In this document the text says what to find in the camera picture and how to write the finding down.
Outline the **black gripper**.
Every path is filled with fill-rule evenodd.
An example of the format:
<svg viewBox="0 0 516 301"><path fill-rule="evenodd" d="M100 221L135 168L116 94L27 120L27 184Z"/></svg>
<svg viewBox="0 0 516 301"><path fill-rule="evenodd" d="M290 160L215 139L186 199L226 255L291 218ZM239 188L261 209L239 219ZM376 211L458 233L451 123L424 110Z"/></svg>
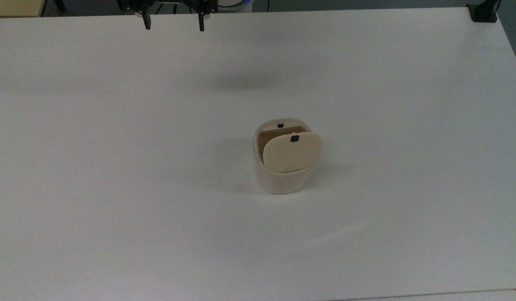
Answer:
<svg viewBox="0 0 516 301"><path fill-rule="evenodd" d="M181 4L197 12L201 32L205 31L206 13L218 12L219 10L218 0L117 0L117 2L125 10L142 13L143 23L147 30L151 30L151 16L147 9L156 3Z"/></svg>

